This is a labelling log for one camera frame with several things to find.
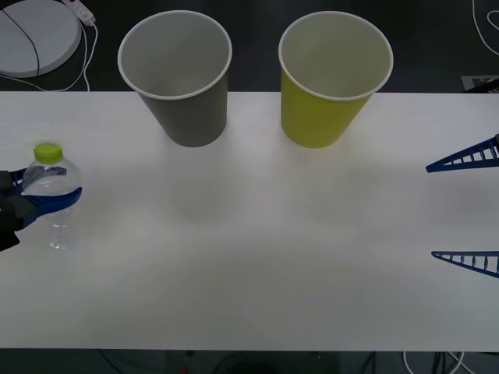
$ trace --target cup rim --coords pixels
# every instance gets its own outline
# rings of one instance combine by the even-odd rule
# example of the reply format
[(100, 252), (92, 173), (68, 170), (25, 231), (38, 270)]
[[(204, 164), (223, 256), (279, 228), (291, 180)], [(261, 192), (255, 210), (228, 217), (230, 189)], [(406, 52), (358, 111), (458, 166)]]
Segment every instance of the cup rim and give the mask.
[[(124, 45), (127, 42), (127, 40), (129, 39), (129, 36), (137, 28), (139, 28), (140, 26), (142, 26), (144, 23), (151, 21), (154, 18), (161, 17), (161, 16), (164, 16), (166, 14), (173, 14), (173, 13), (176, 13), (176, 14), (193, 14), (193, 15), (200, 16), (201, 18), (208, 19), (209, 21), (211, 21), (224, 34), (225, 39), (227, 40), (227, 44), (228, 44), (228, 56), (227, 56), (227, 62), (225, 63), (225, 66), (222, 69), (221, 73), (211, 83), (207, 84), (205, 87), (200, 88), (197, 91), (194, 91), (194, 92), (191, 92), (191, 93), (186, 93), (186, 94), (179, 95), (179, 96), (160, 96), (160, 95), (155, 95), (153, 93), (148, 93), (147, 91), (141, 90), (139, 87), (135, 86), (128, 79), (128, 77), (126, 76), (125, 72), (123, 71), (122, 53), (123, 53)], [(144, 95), (146, 97), (150, 97), (151, 99), (157, 99), (157, 100), (182, 100), (182, 99), (187, 99), (189, 97), (197, 96), (199, 94), (202, 94), (205, 91), (208, 91), (211, 87), (213, 87), (215, 84), (217, 84), (220, 81), (220, 79), (222, 79), (222, 77), (225, 75), (225, 73), (228, 70), (228, 67), (231, 64), (231, 60), (232, 60), (232, 43), (231, 43), (231, 38), (228, 36), (228, 33), (224, 29), (224, 27), (219, 22), (217, 22), (215, 19), (207, 16), (206, 14), (199, 13), (199, 12), (194, 12), (192, 10), (169, 10), (167, 12), (160, 12), (160, 13), (157, 13), (157, 14), (153, 14), (152, 16), (149, 16), (147, 18), (144, 18), (143, 20), (141, 20), (140, 22), (138, 22), (137, 25), (135, 25), (134, 27), (132, 27), (128, 33), (126, 33), (126, 35), (123, 38), (121, 44), (119, 45), (119, 49), (118, 49), (118, 69), (119, 69), (119, 73), (121, 74), (121, 76), (122, 76), (123, 80), (125, 81), (125, 83), (128, 84), (128, 86), (130, 88), (132, 88), (134, 91), (136, 91), (137, 93), (139, 93), (141, 95)]]
[[(288, 35), (288, 32), (294, 27), (296, 26), (298, 23), (302, 22), (303, 20), (307, 19), (307, 18), (311, 18), (311, 17), (314, 17), (314, 16), (318, 16), (320, 14), (336, 14), (336, 15), (341, 15), (341, 16), (347, 16), (347, 17), (351, 17), (351, 18), (354, 18), (354, 19), (357, 19), (359, 21), (361, 21), (362, 23), (365, 23), (367, 26), (369, 26), (371, 29), (373, 29), (376, 33), (378, 33), (378, 35), (381, 36), (381, 39), (383, 40), (385, 46), (387, 47), (388, 49), (388, 52), (389, 52), (389, 66), (388, 66), (388, 71), (387, 71), (387, 75), (384, 77), (384, 79), (380, 82), (380, 84), (378, 84), (376, 87), (374, 87), (372, 90), (370, 91), (367, 91), (365, 93), (362, 93), (360, 95), (357, 95), (357, 96), (352, 96), (352, 97), (332, 97), (332, 96), (327, 96), (327, 95), (323, 95), (322, 93), (318, 93), (318, 92), (315, 92), (315, 91), (312, 91), (311, 89), (305, 87), (304, 85), (302, 85), (300, 82), (298, 82), (292, 75), (291, 73), (288, 71), (288, 69), (286, 68), (286, 65), (284, 63), (284, 59), (282, 57), (282, 45), (284, 44), (284, 40), (286, 38), (286, 36)], [(295, 22), (293, 22), (291, 25), (288, 26), (288, 28), (285, 30), (285, 32), (282, 34), (281, 36), (281, 40), (279, 41), (279, 62), (281, 63), (281, 68), (282, 70), (284, 70), (284, 73), (286, 74), (286, 76), (296, 85), (298, 86), (300, 89), (304, 90), (305, 92), (307, 92), (308, 94), (311, 94), (315, 97), (319, 97), (321, 99), (325, 99), (325, 100), (329, 100), (329, 101), (354, 101), (354, 100), (359, 100), (359, 99), (363, 99), (365, 97), (368, 97), (372, 94), (374, 94), (375, 92), (377, 92), (382, 86), (384, 86), (384, 84), (388, 81), (388, 79), (390, 78), (390, 75), (391, 75), (391, 72), (393, 70), (393, 51), (391, 50), (391, 45), (390, 43), (388, 42), (388, 39), (384, 36), (384, 34), (380, 31), (380, 29), (378, 29), (377, 27), (375, 27), (371, 22), (367, 21), (366, 19), (362, 18), (362, 17), (359, 17), (359, 16), (356, 16), (354, 14), (350, 14), (350, 13), (347, 13), (347, 12), (337, 12), (337, 11), (323, 11), (323, 12), (314, 12), (314, 13), (310, 13), (310, 14), (307, 14), (306, 16), (303, 16), (301, 18), (298, 18)]]

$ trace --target water bottle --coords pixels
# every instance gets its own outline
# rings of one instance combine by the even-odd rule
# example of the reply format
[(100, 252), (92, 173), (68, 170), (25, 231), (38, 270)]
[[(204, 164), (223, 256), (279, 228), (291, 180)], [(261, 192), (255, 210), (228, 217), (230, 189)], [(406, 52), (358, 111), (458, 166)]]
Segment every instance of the water bottle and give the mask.
[[(43, 143), (34, 147), (35, 161), (23, 176), (24, 195), (59, 196), (73, 192), (81, 186), (80, 171), (64, 158), (62, 148), (56, 144)], [(55, 249), (67, 249), (74, 239), (75, 207), (47, 214), (38, 218), (45, 221), (49, 245)]]

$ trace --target round white base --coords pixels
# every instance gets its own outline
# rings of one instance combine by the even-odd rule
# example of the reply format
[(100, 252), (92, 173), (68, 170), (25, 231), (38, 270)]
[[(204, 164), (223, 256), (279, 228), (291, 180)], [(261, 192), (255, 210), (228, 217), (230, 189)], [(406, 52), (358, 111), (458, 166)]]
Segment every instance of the round white base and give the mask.
[[(5, 11), (26, 31), (37, 48), (39, 75), (58, 68), (78, 48), (80, 21), (71, 10), (54, 0), (25, 0)], [(16, 78), (37, 75), (33, 45), (18, 26), (0, 12), (0, 73)]]

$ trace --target paper cup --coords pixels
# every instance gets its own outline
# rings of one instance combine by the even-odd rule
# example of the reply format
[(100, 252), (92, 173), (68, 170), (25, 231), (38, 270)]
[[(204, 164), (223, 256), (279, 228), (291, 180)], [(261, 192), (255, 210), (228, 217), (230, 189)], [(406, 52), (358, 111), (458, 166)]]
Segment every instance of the paper cup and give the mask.
[(175, 10), (135, 25), (119, 47), (118, 67), (173, 141), (205, 146), (225, 128), (231, 58), (220, 23)]
[(317, 12), (288, 27), (279, 43), (281, 125), (293, 142), (332, 144), (388, 80), (393, 53), (366, 20)]

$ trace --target gray paper cup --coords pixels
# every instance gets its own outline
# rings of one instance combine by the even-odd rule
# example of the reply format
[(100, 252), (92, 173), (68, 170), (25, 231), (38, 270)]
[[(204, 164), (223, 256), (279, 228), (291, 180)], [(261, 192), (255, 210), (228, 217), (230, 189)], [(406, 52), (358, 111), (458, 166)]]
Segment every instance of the gray paper cup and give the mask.
[(227, 122), (231, 58), (231, 41), (220, 23), (175, 10), (135, 25), (119, 47), (118, 67), (174, 142), (205, 146)]

